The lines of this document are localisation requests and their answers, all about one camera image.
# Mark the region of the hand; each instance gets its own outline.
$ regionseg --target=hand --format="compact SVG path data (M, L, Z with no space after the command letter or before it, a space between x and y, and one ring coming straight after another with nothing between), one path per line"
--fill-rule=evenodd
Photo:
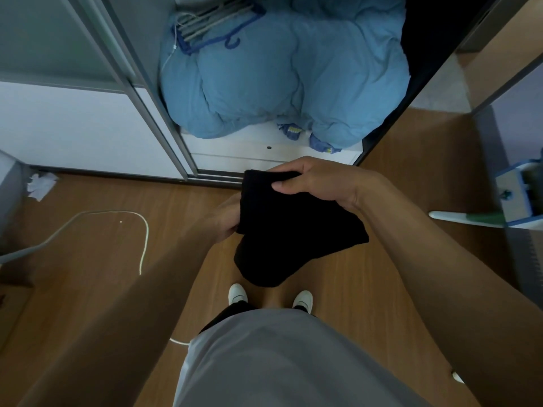
M230 237L240 223L240 199L241 193L238 192L203 218L216 234L215 243Z
M307 191L321 200L335 200L347 210L358 209L364 188L381 177L373 171L313 157L301 157L270 171L302 173L299 177L273 183L275 191L283 194Z

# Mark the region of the black towel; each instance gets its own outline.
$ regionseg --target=black towel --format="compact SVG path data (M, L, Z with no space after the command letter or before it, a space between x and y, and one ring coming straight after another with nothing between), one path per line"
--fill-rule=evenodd
M234 262L254 285L277 287L309 260L369 241L362 221L335 201L308 192L286 195L272 188L275 181L299 175L245 172L237 229L244 237Z

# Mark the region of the open closet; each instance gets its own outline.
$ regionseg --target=open closet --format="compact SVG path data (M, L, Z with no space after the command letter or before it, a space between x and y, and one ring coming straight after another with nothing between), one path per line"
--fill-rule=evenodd
M43 170L230 185L247 169L306 155L357 165L496 0L406 0L406 92L379 126L340 152L314 150L310 131L289 139L274 120L211 139L173 121L161 43L176 10L208 1L0 1L0 150Z

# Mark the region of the gray t-shirt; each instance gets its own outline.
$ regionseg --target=gray t-shirt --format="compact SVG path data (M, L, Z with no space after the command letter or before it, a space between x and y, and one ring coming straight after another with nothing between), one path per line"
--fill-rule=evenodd
M427 406L356 344L300 310L237 314L194 338L174 407Z

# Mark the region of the blue blanket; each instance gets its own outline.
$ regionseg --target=blue blanket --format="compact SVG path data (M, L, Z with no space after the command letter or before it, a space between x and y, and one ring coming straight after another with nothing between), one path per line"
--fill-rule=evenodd
M410 75L400 45L405 0L264 0L266 14L234 36L240 45L176 49L168 24L160 83L173 121L201 138L274 120L312 129L336 149L380 126ZM213 27L228 33L251 12Z

